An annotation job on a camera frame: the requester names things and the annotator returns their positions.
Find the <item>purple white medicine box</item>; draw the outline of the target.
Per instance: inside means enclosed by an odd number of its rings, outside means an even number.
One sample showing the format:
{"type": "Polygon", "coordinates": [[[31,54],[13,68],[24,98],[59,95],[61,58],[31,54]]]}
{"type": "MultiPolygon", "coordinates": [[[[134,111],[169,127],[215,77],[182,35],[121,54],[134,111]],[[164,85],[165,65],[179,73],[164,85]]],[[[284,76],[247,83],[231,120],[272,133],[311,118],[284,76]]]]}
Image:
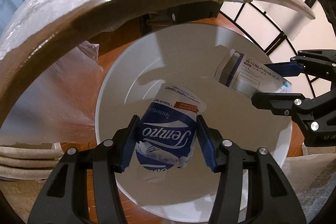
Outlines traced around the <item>purple white medicine box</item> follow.
{"type": "Polygon", "coordinates": [[[214,79],[248,98],[255,93],[291,93],[292,84],[264,64],[230,50],[216,69],[214,79]]]}

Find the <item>Tempo tissue pack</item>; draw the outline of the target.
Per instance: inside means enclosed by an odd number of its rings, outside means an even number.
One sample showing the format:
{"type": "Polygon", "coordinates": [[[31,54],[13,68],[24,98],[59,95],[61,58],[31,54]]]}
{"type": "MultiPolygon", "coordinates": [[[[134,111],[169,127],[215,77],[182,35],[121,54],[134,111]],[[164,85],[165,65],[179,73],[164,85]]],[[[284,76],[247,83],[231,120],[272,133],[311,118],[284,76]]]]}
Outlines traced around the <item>Tempo tissue pack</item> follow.
{"type": "Polygon", "coordinates": [[[189,90],[164,83],[143,114],[135,155],[141,181],[163,186],[171,168],[185,168],[194,154],[197,116],[207,108],[189,90]]]}

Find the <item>shoji screen divider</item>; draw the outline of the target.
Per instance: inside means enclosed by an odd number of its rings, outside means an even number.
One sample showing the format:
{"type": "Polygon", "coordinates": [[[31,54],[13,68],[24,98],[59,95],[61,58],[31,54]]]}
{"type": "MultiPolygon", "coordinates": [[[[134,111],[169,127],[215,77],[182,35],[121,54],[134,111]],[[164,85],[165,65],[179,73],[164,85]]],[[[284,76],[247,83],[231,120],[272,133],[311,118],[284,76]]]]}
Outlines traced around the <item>shoji screen divider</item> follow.
{"type": "Polygon", "coordinates": [[[300,50],[335,49],[335,34],[317,0],[303,0],[315,13],[309,20],[299,12],[272,3],[226,2],[221,11],[226,18],[272,62],[289,61],[300,50]]]}

